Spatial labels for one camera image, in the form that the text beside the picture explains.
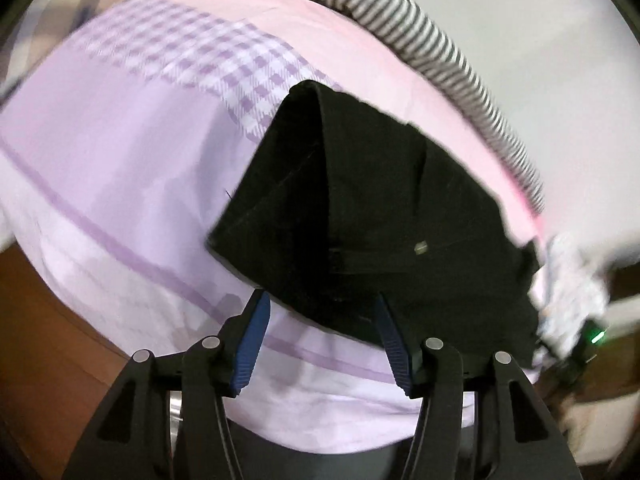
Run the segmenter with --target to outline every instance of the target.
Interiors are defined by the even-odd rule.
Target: green led light
[[[598,341],[600,341],[600,339],[602,339],[604,337],[604,330],[602,332],[600,332],[596,337],[594,337],[591,340],[592,344],[596,344]]]

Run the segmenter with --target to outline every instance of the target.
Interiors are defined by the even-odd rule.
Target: black and white striped cloth
[[[465,56],[413,0],[313,0],[358,22],[428,79],[475,126],[522,186],[535,212],[540,174]]]

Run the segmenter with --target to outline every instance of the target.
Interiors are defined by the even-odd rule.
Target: purple checkered fabric
[[[340,89],[292,46],[255,25],[168,0],[129,0],[91,20],[69,41],[145,78],[216,95],[255,142],[296,83],[313,79]]]

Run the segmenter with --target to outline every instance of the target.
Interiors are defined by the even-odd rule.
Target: brown floor
[[[126,360],[53,295],[17,244],[0,253],[0,418],[43,480],[62,476]]]

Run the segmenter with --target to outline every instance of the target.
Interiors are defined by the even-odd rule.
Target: black cloth
[[[338,332],[380,345],[382,293],[417,338],[530,365],[532,244],[516,248],[494,199],[414,126],[320,83],[290,90],[207,244]]]

